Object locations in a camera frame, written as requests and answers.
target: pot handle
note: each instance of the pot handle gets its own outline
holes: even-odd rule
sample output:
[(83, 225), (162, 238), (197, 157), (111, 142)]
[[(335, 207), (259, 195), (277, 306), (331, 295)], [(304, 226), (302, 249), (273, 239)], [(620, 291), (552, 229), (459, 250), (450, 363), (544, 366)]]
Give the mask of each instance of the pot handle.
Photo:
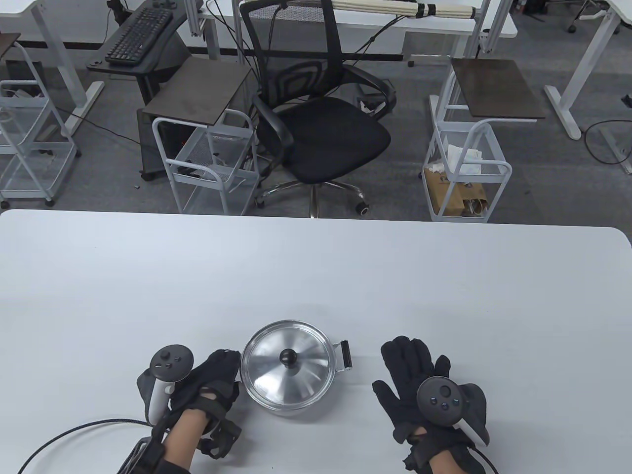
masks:
[(336, 372), (344, 372), (345, 370), (351, 370), (351, 368), (353, 367), (353, 362), (351, 361), (351, 351), (349, 350), (349, 341), (345, 339), (344, 341), (340, 341), (339, 343), (334, 344), (334, 349), (338, 349), (338, 347), (340, 347), (340, 352), (343, 354), (343, 367), (337, 368)]

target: lid knob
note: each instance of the lid knob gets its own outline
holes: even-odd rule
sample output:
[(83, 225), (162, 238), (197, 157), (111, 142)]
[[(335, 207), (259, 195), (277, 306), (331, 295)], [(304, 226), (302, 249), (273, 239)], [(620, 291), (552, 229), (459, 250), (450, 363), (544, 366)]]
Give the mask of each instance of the lid knob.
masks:
[(281, 351), (281, 354), (279, 354), (279, 360), (287, 368), (294, 367), (296, 365), (297, 359), (298, 359), (298, 354), (296, 354), (296, 351), (289, 348), (283, 349)]

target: black mesh chair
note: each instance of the black mesh chair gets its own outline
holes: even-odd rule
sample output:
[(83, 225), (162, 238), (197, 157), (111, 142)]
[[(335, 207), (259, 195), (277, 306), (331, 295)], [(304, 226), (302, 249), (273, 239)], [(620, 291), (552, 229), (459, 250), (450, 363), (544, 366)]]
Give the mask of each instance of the black mesh chair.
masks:
[[(318, 217), (318, 189), (328, 185), (356, 195), (356, 211), (366, 214), (364, 193), (334, 179), (377, 158), (389, 146), (391, 136), (378, 120), (395, 106), (395, 91), (343, 64), (331, 0), (251, 0), (240, 11), (260, 73), (261, 90), (253, 102), (260, 119), (257, 136), (274, 157), (268, 170), (282, 164), (296, 178), (264, 191), (257, 205), (263, 206), (266, 197), (281, 190), (307, 185), (310, 217)], [(385, 106), (370, 115), (328, 96), (347, 83), (377, 89)], [(295, 104), (299, 98), (306, 100)]]

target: chair backrest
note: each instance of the chair backrest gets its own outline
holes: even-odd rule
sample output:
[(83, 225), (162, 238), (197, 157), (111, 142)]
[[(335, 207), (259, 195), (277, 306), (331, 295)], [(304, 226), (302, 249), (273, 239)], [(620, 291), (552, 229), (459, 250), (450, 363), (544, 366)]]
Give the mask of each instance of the chair backrest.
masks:
[(331, 0), (249, 0), (240, 6), (270, 107), (340, 84), (343, 55)]

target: chair wheel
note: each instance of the chair wheel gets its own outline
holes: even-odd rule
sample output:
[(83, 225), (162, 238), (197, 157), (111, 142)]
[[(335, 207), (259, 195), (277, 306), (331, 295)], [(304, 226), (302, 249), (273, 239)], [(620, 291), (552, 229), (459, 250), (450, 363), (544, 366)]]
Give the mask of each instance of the chair wheel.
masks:
[(360, 214), (361, 216), (365, 216), (368, 212), (368, 204), (364, 201), (360, 202), (356, 206), (356, 212)]

